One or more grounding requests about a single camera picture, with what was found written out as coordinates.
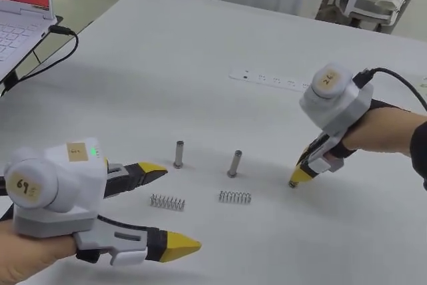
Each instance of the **person's arm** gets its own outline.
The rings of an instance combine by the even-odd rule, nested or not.
[[[348,150],[411,157],[412,166],[427,182],[427,116],[392,107],[373,109],[348,132],[342,145]]]

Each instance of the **white table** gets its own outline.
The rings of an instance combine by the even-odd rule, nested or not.
[[[2,99],[1,165],[21,146],[97,136],[113,162],[170,169],[106,200],[102,214],[181,232],[203,247],[169,264],[128,268],[112,268],[109,257],[96,265],[70,258],[25,284],[423,284],[427,193],[410,162],[359,152],[337,174],[291,190],[294,162],[319,133],[298,106],[301,94],[228,75],[247,67],[310,77],[329,61],[420,75],[426,50],[219,1],[121,0],[81,34],[71,59]],[[397,81],[374,84],[377,96],[420,111]],[[185,167],[175,170],[179,139]],[[226,170],[236,149],[244,155],[232,180]],[[219,204],[220,190],[251,192],[252,203]],[[186,199],[185,211],[149,207],[152,193]]]

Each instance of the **metal spring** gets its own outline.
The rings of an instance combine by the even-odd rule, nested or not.
[[[150,205],[158,208],[166,208],[168,210],[183,210],[185,206],[185,200],[171,196],[163,196],[153,194],[150,197]]]
[[[249,193],[227,192],[225,190],[220,192],[220,202],[223,203],[250,204],[251,201],[252,195]]]

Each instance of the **cylindrical metal rod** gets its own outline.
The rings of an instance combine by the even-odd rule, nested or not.
[[[179,140],[176,142],[175,161],[173,163],[174,168],[182,168],[182,155],[184,152],[184,142]]]
[[[240,158],[242,158],[242,151],[236,150],[236,152],[234,153],[232,165],[230,166],[230,169],[227,172],[228,177],[235,178],[237,176]]]

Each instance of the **gray gripper jaw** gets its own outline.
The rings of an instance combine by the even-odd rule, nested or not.
[[[136,265],[147,257],[147,232],[96,219],[93,228],[74,234],[79,250],[108,251],[112,266]]]

